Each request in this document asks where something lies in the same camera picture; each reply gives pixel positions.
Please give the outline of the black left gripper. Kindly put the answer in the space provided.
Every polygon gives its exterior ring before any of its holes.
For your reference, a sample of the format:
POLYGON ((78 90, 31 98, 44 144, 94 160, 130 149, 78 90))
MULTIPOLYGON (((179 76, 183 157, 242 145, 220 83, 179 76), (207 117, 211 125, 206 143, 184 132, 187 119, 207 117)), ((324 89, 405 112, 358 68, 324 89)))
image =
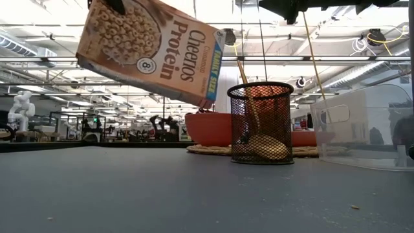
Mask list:
MULTIPOLYGON (((93 0, 87 0, 87 9, 90 9, 93 0)), ((105 0, 107 5, 109 5, 115 12, 118 12, 120 15, 125 15, 125 6, 122 0, 105 0)))

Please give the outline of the thin wooden stick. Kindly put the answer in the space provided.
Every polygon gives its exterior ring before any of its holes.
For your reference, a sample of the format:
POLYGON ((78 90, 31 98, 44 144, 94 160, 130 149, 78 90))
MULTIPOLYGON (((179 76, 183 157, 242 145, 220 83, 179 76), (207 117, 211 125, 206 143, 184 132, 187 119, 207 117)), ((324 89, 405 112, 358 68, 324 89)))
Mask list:
POLYGON ((325 92, 324 92, 323 87, 321 85, 320 76, 319 76, 318 68, 317 68, 317 65, 316 65, 316 60, 315 60, 314 50, 313 50, 312 40, 311 40, 311 34, 310 34, 309 26, 307 24, 307 18, 306 18, 305 12, 301 12, 301 13, 302 13, 304 24, 305 24, 305 29, 306 29, 306 33, 307 33, 307 40, 308 40, 309 49, 310 49, 310 56, 311 56, 311 59, 312 59, 312 64, 313 64, 313 67, 314 67, 314 72, 315 72, 317 84, 320 88, 320 92, 321 92, 323 100, 326 101, 325 92))

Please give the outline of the orange Cheerios Protein cereal box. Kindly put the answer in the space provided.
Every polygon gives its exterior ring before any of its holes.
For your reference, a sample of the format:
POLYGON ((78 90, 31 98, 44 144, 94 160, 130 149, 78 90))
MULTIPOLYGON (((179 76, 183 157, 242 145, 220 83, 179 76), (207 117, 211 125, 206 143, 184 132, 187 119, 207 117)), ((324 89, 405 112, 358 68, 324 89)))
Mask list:
POLYGON ((84 69, 201 108, 217 96, 225 35, 161 0, 93 0, 76 57, 84 69))

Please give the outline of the red translucent plastic cup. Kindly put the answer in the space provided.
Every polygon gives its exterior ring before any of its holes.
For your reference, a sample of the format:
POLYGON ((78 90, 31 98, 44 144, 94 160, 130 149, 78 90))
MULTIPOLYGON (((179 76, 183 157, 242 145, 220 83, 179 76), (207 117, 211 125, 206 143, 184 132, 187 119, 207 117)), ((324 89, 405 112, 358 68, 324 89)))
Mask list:
POLYGON ((289 138, 293 87, 280 82, 259 82, 247 91, 258 133, 278 140, 289 138))

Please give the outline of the clear plastic container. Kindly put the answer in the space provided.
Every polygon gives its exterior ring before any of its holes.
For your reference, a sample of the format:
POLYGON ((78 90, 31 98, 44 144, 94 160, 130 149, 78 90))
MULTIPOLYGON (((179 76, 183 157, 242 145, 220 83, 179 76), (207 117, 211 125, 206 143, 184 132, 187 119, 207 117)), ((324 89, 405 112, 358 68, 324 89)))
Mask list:
POLYGON ((414 172, 414 107, 403 88, 358 89, 316 102, 310 113, 321 160, 414 172))

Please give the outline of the black mesh utensil cup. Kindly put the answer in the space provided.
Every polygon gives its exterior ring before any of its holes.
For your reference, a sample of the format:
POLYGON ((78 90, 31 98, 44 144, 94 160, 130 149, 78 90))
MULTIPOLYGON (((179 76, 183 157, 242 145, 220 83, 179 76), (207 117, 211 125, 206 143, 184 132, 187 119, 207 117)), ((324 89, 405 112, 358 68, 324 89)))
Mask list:
POLYGON ((290 121, 290 137, 284 140, 257 131, 247 91, 248 87, 256 83, 259 82, 236 85, 227 91, 231 103, 232 162, 255 165, 293 164, 290 121))

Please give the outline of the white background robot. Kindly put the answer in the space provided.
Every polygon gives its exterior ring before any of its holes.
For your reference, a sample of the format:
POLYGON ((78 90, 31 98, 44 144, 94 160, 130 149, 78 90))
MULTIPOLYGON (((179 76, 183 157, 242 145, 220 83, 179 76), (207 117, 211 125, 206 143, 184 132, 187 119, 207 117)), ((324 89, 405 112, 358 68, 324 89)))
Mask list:
POLYGON ((30 102, 32 92, 19 91, 8 112, 8 125, 16 131, 28 131, 28 120, 33 117, 36 107, 30 102))

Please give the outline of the red bowl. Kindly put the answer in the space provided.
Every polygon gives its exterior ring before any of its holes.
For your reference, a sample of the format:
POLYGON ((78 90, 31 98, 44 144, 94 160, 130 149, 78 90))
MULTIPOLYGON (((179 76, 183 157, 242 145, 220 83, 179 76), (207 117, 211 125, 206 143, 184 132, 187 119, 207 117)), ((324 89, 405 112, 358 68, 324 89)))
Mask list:
POLYGON ((185 116, 191 139, 202 146, 227 147, 231 144, 230 113, 198 113, 185 116))

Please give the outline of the black aluminium rig frame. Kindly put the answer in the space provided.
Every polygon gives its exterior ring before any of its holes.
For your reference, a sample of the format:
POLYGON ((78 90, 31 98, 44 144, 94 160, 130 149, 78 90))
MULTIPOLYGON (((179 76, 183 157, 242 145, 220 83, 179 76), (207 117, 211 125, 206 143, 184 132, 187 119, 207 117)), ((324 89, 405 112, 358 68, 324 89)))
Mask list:
POLYGON ((194 142, 17 142, 0 143, 0 153, 58 150, 88 146, 103 148, 187 148, 194 145, 194 142))

